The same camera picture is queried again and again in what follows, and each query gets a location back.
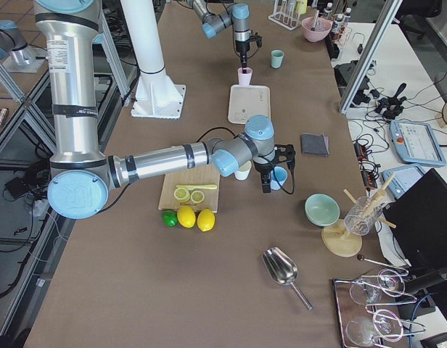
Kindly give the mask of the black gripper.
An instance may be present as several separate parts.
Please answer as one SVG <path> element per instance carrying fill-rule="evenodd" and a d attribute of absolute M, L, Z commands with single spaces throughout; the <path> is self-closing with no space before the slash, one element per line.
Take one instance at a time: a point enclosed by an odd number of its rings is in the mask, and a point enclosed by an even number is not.
<path fill-rule="evenodd" d="M 235 50 L 239 55 L 242 72 L 246 72 L 247 69 L 247 53 L 250 50 L 250 42 L 246 41 L 235 41 Z"/>
<path fill-rule="evenodd" d="M 263 193 L 271 193 L 271 176 L 270 172 L 274 169 L 274 164 L 262 157 L 256 157 L 253 160 L 255 169 L 261 174 L 261 185 Z"/>

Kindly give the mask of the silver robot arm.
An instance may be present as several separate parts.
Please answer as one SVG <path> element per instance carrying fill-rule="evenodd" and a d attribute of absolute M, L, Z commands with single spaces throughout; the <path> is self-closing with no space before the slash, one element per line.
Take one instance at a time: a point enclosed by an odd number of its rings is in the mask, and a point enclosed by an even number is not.
<path fill-rule="evenodd" d="M 152 1 L 120 1 L 139 67 L 132 115 L 178 119 L 186 92 L 167 75 Z M 250 11 L 230 4 L 220 15 L 201 1 L 187 1 L 202 20 L 208 38 L 232 28 L 243 71 L 247 70 Z M 143 178 L 193 169 L 212 163 L 222 176 L 253 161 L 262 179 L 275 160 L 274 128 L 267 116 L 255 115 L 243 133 L 173 146 L 124 158 L 105 156 L 98 145 L 92 44 L 99 34 L 101 1 L 34 1 L 37 28 L 46 36 L 52 89 L 56 152 L 50 158 L 49 204 L 70 219 L 89 218 L 102 211 L 109 191 Z"/>
<path fill-rule="evenodd" d="M 214 38 L 227 28 L 233 29 L 235 51 L 242 71 L 247 69 L 247 53 L 250 50 L 250 10 L 247 4 L 230 4 L 220 14 L 210 12 L 206 1 L 186 1 L 202 22 L 202 31 L 207 38 Z"/>

